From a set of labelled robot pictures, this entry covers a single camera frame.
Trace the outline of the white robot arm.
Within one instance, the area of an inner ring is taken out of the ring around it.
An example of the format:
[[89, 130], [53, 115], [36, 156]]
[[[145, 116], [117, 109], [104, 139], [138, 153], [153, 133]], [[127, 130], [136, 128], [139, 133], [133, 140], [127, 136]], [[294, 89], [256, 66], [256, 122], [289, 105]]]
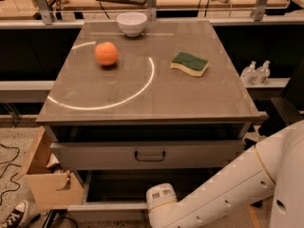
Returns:
[[269, 197], [269, 228], [304, 227], [304, 121], [250, 147], [182, 200], [169, 183], [146, 193], [153, 228], [200, 228]]

